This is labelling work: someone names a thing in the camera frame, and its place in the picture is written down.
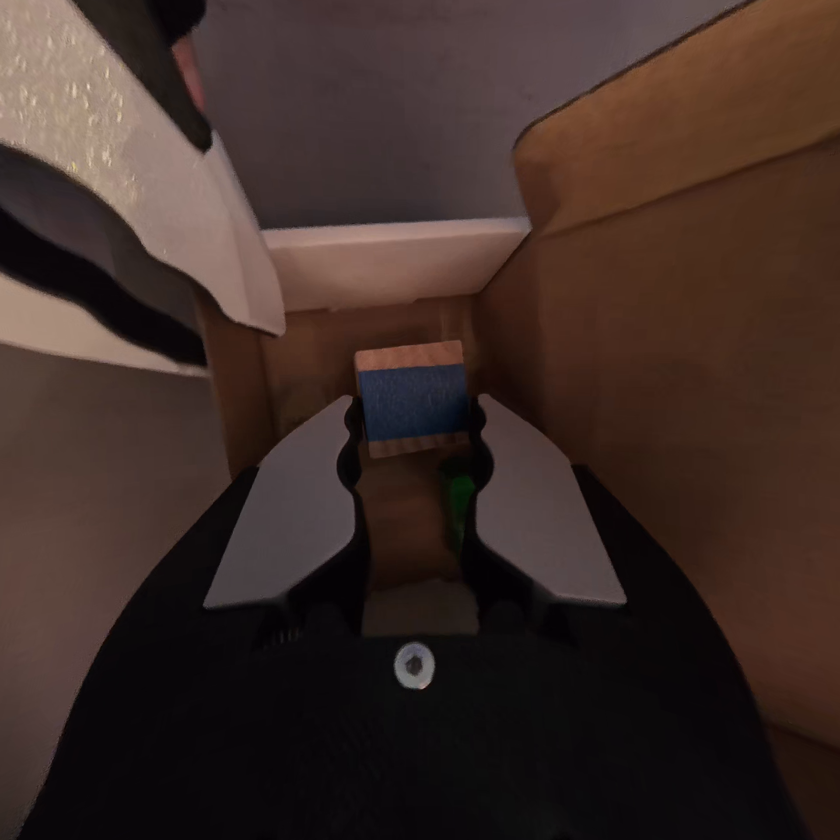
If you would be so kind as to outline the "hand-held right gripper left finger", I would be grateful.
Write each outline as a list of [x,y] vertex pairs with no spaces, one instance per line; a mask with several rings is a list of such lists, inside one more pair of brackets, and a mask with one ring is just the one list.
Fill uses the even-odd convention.
[[362,536],[360,409],[357,398],[340,396],[263,458],[206,609],[279,603]]

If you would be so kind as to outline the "wooden cube with blue face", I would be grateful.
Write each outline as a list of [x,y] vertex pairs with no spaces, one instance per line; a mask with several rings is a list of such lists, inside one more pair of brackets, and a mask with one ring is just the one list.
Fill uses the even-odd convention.
[[360,350],[353,367],[372,459],[469,441],[469,394],[462,342]]

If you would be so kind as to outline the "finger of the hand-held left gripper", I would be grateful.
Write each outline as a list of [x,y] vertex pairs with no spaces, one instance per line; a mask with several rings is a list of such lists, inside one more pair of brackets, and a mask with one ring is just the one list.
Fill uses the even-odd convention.
[[145,2],[2,2],[2,208],[175,315],[202,288],[279,337],[280,281]]
[[26,350],[203,375],[194,285],[108,204],[2,146],[1,338]]

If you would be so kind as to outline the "white cardboard box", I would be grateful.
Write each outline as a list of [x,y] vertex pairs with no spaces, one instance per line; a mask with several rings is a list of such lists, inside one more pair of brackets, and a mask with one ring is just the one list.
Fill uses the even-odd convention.
[[839,3],[742,2],[536,119],[532,232],[482,290],[270,338],[199,312],[235,476],[391,339],[591,468],[698,589],[817,838],[838,838]]

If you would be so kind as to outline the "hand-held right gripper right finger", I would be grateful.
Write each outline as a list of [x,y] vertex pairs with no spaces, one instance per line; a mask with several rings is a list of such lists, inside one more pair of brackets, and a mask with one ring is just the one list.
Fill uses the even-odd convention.
[[622,607],[627,596],[571,462],[489,394],[469,412],[470,476],[461,570],[479,605],[498,600]]

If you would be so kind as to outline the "person's left hand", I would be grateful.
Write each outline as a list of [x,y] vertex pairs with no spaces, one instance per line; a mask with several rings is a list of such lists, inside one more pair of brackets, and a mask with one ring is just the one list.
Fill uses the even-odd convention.
[[166,43],[182,73],[187,90],[199,112],[204,112],[205,95],[193,43],[193,33],[205,17],[207,2],[155,1],[154,8]]

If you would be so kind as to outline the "wooden cube with green face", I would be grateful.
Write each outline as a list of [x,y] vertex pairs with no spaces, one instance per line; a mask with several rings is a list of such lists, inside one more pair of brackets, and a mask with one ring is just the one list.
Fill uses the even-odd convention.
[[453,455],[442,461],[437,468],[445,539],[456,558],[463,549],[469,503],[476,491],[470,467],[468,456]]

